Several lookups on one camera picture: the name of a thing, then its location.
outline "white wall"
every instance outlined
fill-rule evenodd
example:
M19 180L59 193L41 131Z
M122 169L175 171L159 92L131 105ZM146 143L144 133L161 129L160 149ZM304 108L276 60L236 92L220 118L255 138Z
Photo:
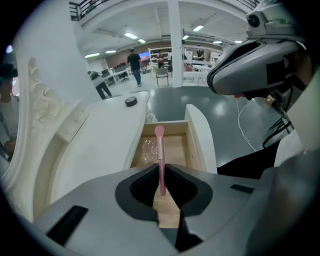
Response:
M36 58L40 80L61 100L82 99L88 105L101 99L87 74L72 22L68 1L46 0L25 21L15 41L22 45L25 59Z
M97 72L101 72L108 67L105 58L96 58L93 60L88 59L87 63L87 71L95 70Z

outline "chair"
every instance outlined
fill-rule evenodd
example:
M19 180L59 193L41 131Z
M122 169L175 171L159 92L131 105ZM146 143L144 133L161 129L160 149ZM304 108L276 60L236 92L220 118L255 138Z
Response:
M156 84L158 85L159 87L159 83L158 83L158 78L166 78L166 81L168 83L168 86L169 86L169 75L168 75L168 71L164 68L164 67L160 67L156 74Z

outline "black pants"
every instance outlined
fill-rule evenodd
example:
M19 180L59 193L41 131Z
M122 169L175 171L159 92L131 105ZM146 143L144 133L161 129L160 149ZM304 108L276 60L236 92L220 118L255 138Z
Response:
M95 88L96 88L98 94L100 95L101 99L103 99L103 100L107 98L107 97L105 96L105 94L104 94L104 91L105 91L110 97L112 96L112 95L111 95L111 92L109 91L109 89L108 89L108 87L107 87L107 85L106 85L105 82L100 83L100 84L97 85Z
M258 152L248 154L218 167L218 174L260 179L265 169L275 164L277 149L280 141L264 148Z

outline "gray floor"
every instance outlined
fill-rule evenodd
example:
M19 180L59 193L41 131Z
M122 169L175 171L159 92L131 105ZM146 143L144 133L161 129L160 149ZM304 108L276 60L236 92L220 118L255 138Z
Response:
M217 166L253 153L238 127L236 99L214 94L208 87L188 86L150 90L148 105L159 121L183 120L186 104L193 104L206 117L215 148ZM239 110L248 100L239 98ZM240 115L240 126L257 150L267 137L268 128L280 115L261 98L251 100Z

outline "white vanity table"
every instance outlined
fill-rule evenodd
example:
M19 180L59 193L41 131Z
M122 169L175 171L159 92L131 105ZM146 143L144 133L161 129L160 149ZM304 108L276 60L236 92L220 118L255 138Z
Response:
M156 125L166 129L167 150L173 152L166 157L168 163L174 164L180 152L187 166L217 172L209 124L193 105L187 105L185 120L148 124L146 91L83 108L80 102L61 103L39 82L34 58L25 75L29 83L21 90L26 94L21 102L29 108L20 119L20 138L3 183L13 208L29 221L84 182L133 167L139 142L152 137ZM137 104L127 107L125 99L131 96Z

